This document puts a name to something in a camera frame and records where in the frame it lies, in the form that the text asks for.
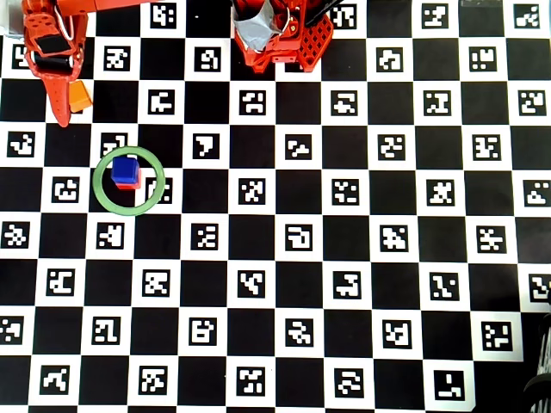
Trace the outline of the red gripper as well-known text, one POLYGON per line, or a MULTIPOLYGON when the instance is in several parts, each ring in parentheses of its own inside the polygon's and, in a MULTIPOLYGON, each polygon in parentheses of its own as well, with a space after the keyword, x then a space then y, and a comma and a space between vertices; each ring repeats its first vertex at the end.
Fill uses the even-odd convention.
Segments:
POLYGON ((70 84, 76 80, 84 63, 84 43, 68 40, 63 35, 46 35, 37 40, 25 36, 26 59, 31 72, 46 78, 42 82, 50 101, 53 115, 61 127, 71 119, 70 84))

